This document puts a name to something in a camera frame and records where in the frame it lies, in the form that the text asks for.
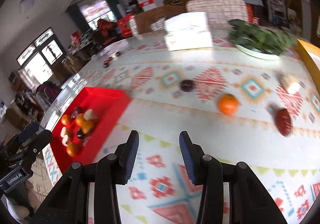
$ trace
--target red tray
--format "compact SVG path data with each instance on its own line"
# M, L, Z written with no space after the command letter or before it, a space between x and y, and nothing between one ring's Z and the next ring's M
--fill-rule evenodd
M70 115L76 106L81 106L85 111L92 108L99 117L99 122L92 134L86 137L84 141L76 136L80 127L76 125L74 120L71 125L67 126L73 133L72 141L75 143L83 142L82 151L71 157L67 154L66 147L62 144L62 138L60 137L64 125L61 120L58 121L52 131L53 138L50 145L62 173L73 162L80 162L83 165L92 163L129 102L130 98L123 90L95 87L84 87L81 90L63 115Z

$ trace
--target patterned tablecloth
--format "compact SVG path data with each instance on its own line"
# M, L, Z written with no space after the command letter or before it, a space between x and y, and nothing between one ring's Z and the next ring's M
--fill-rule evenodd
M288 223L299 223L316 199L320 104L308 70L293 50L278 61L260 60L238 51L226 35L213 32L214 48L208 49L169 52L163 32L110 46L111 51L121 46L123 55L108 69L102 66L106 56L90 61L46 113L42 125L52 129L59 119L56 111L65 111L84 86L124 89L132 97L95 158L114 152L131 130L139 132L132 177L126 186L117 186L123 223L195 223L201 187L191 185L186 174L178 141L183 130L221 162L249 164ZM296 94L287 94L279 84L279 76L288 72L300 81ZM181 92L183 79L195 80L196 90ZM241 102L235 116L218 112L222 93ZM274 126L275 107L286 107L291 114L294 129L288 138ZM43 153L54 185L61 172L50 145ZM227 187L224 213L228 223ZM93 223L92 207L89 217Z

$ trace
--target dark purple fruit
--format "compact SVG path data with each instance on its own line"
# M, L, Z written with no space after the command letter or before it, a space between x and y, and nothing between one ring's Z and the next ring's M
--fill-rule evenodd
M82 132L82 129L80 128L78 131L77 131L77 137L82 140L84 137L85 137L85 134Z
M185 79L180 82L180 90L184 92L191 92L195 88L195 82L191 79Z
M76 106L74 109L73 109L73 112L72 114L70 115L70 118L71 119L75 119L78 115L82 114L84 111L83 111L83 108L81 106Z

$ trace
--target white box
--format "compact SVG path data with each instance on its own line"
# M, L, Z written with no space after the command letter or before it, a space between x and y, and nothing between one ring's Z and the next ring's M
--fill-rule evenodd
M181 30L209 30L206 12L186 12L164 21L167 33Z
M169 51L213 47L209 30L170 32L164 37L164 40Z

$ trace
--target yellow object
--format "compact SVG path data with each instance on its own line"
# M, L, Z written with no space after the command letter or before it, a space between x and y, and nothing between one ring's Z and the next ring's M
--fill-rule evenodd
M234 115L239 107L240 102L232 94L224 94L218 100L218 109L221 113L232 116Z
M311 43L305 42L298 39L298 44L296 46L296 51L301 57L303 63L307 67L310 75L316 84L317 90L320 93L320 72L318 66L315 64L313 59L310 57L309 53L317 55L320 57L320 49Z
M91 132L95 127L95 123L91 120L85 121L82 125L82 132L86 135L87 133Z
M78 125L78 126L80 126L80 127L82 127L83 126L83 124L84 124L84 122L85 122L85 119L83 118L83 113L82 114L80 114L80 115L78 115L77 117L76 117L76 124Z
M67 146L67 153L70 156L76 156L77 154L79 154L81 152L81 145L77 144L77 143L70 143Z
M71 118L69 115L64 115L63 117L61 117L61 123L65 126L70 125L72 122Z

